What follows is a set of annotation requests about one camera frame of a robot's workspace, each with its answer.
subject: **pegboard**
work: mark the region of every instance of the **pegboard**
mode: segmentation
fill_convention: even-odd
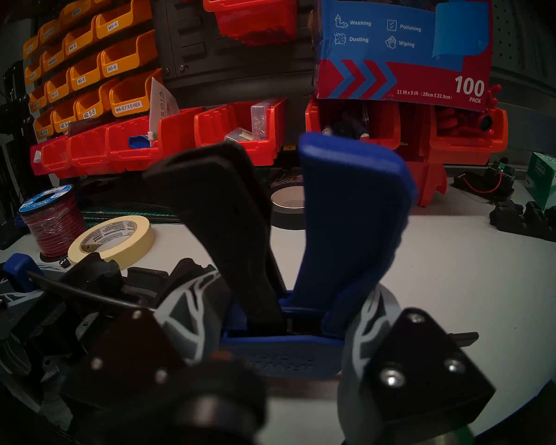
[[[493,75],[556,96],[556,38],[525,0],[492,0]]]

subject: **masking tape roll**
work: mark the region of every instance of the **masking tape roll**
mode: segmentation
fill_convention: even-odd
[[[148,253],[155,243],[155,232],[147,218],[126,215],[104,221],[82,233],[68,249],[74,264],[94,251],[105,261],[115,260],[126,269]]]

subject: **red wire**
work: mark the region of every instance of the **red wire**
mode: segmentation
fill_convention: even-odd
[[[480,194],[485,195],[485,194],[492,193],[492,192],[498,190],[498,188],[499,188],[499,186],[500,186],[500,183],[502,182],[502,172],[503,172],[503,171],[500,171],[500,178],[499,178],[498,184],[494,187],[494,189],[491,189],[490,191],[478,191],[477,189],[475,189],[474,187],[472,187],[472,185],[470,185],[470,183],[465,179],[465,177],[461,177],[461,178],[463,178],[465,184],[466,184],[467,186],[469,186],[470,189],[471,189],[474,193],[480,193]]]

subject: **wire spool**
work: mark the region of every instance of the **wire spool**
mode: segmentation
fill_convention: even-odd
[[[66,256],[74,239],[86,230],[71,184],[33,196],[21,205],[19,213],[41,249],[43,262]]]
[[[272,226],[284,230],[305,229],[305,192],[302,183],[287,183],[272,189]]]

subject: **blue gripper base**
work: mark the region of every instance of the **blue gripper base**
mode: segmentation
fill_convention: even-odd
[[[416,186],[396,153],[305,133],[306,249],[288,307],[325,311],[323,332],[342,338],[391,265]]]

